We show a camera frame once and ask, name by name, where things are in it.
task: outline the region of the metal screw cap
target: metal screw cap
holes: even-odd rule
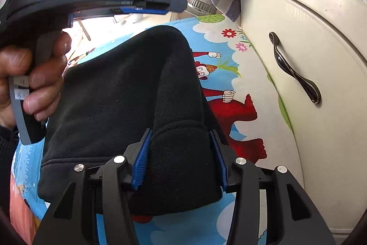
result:
[[[236,158],[236,163],[237,164],[243,165],[243,164],[246,164],[246,162],[247,162],[246,159],[243,158],[243,157]]]
[[[119,156],[116,156],[114,159],[113,159],[113,162],[114,163],[123,163],[125,161],[125,157],[122,156],[122,155],[119,155]]]
[[[84,164],[77,164],[76,166],[74,166],[74,171],[76,172],[81,172],[84,169]]]
[[[277,167],[277,170],[280,173],[286,173],[288,171],[288,169],[285,166],[283,166],[283,165],[278,166]]]

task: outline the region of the cabinet door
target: cabinet door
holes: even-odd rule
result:
[[[366,60],[294,0],[242,0],[242,28],[284,102],[307,193],[333,233],[350,233],[367,207]],[[320,105],[277,65],[269,32],[289,65],[318,86]]]

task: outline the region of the folded black cloth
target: folded black cloth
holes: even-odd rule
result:
[[[38,194],[52,202],[79,163],[123,154],[153,129],[134,215],[162,215],[218,201],[208,130],[225,138],[201,93],[192,51],[176,28],[157,26],[66,72],[49,119]]]

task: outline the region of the bed sheet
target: bed sheet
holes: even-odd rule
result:
[[[286,165],[303,185],[302,170],[291,123],[269,75],[246,35],[227,17],[212,15],[173,21],[193,51],[198,77],[208,103],[227,140],[239,156],[274,169]],[[78,61],[82,64],[134,36],[110,41]],[[233,95],[228,102],[222,94]],[[248,108],[256,114],[248,114]],[[42,219],[49,204],[37,195],[43,142],[18,145],[12,173],[36,217]],[[205,207],[169,215],[134,218],[141,245],[223,245],[234,209],[235,194]],[[100,244],[106,244],[103,216],[97,216]],[[259,245],[266,240],[266,197],[261,191]]]

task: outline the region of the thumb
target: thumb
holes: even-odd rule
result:
[[[32,62],[32,52],[28,48],[15,46],[4,47],[0,50],[0,78],[8,75],[23,75]]]

